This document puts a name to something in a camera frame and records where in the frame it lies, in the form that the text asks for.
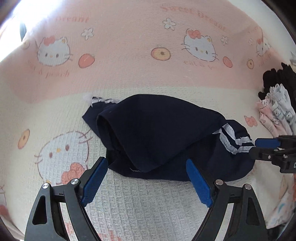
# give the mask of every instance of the folded clothing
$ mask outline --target folded clothing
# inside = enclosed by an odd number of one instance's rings
[[[291,66],[281,63],[283,69],[276,71],[271,69],[263,74],[263,92],[259,92],[258,96],[261,100],[264,100],[267,93],[270,92],[270,88],[276,84],[282,84],[291,99],[291,106],[296,109],[296,73],[293,71]]]
[[[268,93],[268,95],[266,96],[266,99],[270,99],[270,93]],[[287,120],[284,116],[284,113],[281,110],[281,108],[279,107],[276,100],[272,101],[272,105],[271,105],[270,109],[273,112],[273,114],[276,116],[276,118],[282,123],[283,127],[285,128],[285,131],[287,132],[287,135],[290,135],[290,136],[293,135],[291,127],[290,127],[289,123],[287,122]]]
[[[162,95],[98,102],[83,116],[107,148],[109,168],[127,177],[189,181],[186,160],[224,181],[254,165],[247,130],[219,112]]]
[[[260,122],[269,130],[272,136],[287,135],[283,124],[271,110],[270,98],[266,97],[266,99],[260,100],[256,104],[260,112]]]
[[[285,119],[289,123],[293,134],[296,134],[296,113],[291,105],[291,99],[289,97],[287,89],[283,84],[276,84],[275,87],[270,87],[270,98],[272,102],[277,102],[278,106],[282,110]]]

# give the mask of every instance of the hello kitty face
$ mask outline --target hello kitty face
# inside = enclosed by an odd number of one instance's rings
[[[276,118],[272,118],[271,121],[273,122],[273,124],[275,124],[277,126],[279,126],[281,124],[281,122],[278,119],[276,119]]]
[[[257,54],[263,56],[270,49],[270,44],[268,40],[263,37],[262,39],[257,39]]]
[[[194,57],[204,61],[214,61],[216,52],[209,36],[202,36],[198,30],[188,29],[184,37],[184,45],[187,51]]]
[[[292,113],[290,111],[286,111],[284,116],[286,117],[286,120],[288,120],[288,121],[293,118],[293,115],[292,115]]]
[[[80,178],[88,169],[88,141],[91,138],[82,132],[71,131],[48,142],[35,156],[43,180],[55,186],[66,184],[72,178]]]
[[[57,66],[70,58],[70,47],[67,38],[55,40],[54,36],[43,38],[37,53],[39,62],[47,66]]]
[[[279,107],[274,109],[274,114],[275,114],[276,117],[279,117],[281,113],[282,113],[282,111],[281,111],[281,109]]]
[[[267,106],[268,105],[268,101],[266,100],[266,99],[264,99],[263,101],[262,101],[262,105],[265,107],[265,106]]]

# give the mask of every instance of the white stripe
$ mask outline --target white stripe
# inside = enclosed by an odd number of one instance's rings
[[[227,132],[227,134],[233,139],[235,140],[235,143],[239,146],[241,146],[243,143],[252,143],[251,139],[249,137],[242,137],[242,138],[239,138],[239,139],[236,139],[235,138],[235,132],[234,132],[234,129],[228,124],[226,123],[224,126],[223,126],[224,130]]]
[[[101,98],[101,97],[94,97],[92,100],[91,100],[91,106],[92,104],[95,104],[95,103],[98,103],[98,102],[105,102],[106,104],[108,103],[119,103],[120,100],[118,99],[104,99],[104,98]]]
[[[131,168],[130,168],[131,169]],[[133,172],[141,172],[141,171],[138,171],[138,170],[133,170],[133,169],[131,169]]]
[[[229,140],[227,139],[227,136],[222,132],[222,129],[215,131],[213,134],[218,133],[220,133],[219,138],[222,144],[224,145],[225,149],[234,155],[240,152],[249,152],[249,150],[252,148],[252,146],[240,146],[239,149],[236,149],[234,146],[230,144]]]

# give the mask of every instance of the navy blue clothing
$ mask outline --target navy blue clothing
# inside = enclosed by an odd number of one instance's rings
[[[231,181],[254,165],[242,125],[181,99],[134,95],[118,104],[98,102],[83,119],[107,148],[109,168],[127,177],[189,181],[191,158],[214,178]]]

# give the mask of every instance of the pink fabric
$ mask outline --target pink fabric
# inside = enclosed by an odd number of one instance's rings
[[[61,1],[0,72],[22,101],[36,103],[104,88],[257,90],[281,61],[228,1]]]
[[[273,112],[271,110],[270,99],[264,99],[264,100],[258,101],[257,108],[260,113],[264,114],[267,118],[269,118],[272,121],[272,123],[278,133],[278,135],[275,137],[278,137],[279,135],[287,135],[287,132],[286,132],[283,124],[279,121],[279,119],[273,114]]]
[[[292,130],[290,128],[290,125],[288,124],[288,122],[287,122],[283,112],[281,111],[277,101],[273,101],[273,102],[271,101],[270,93],[267,93],[265,99],[272,103],[272,105],[271,105],[272,113],[282,123],[285,131],[287,132],[287,135],[293,135],[293,132],[292,132]]]
[[[260,112],[260,118],[259,121],[261,122],[262,125],[265,126],[266,129],[272,134],[273,137],[278,137],[279,133],[277,129],[275,128],[274,124],[272,121],[265,115]]]

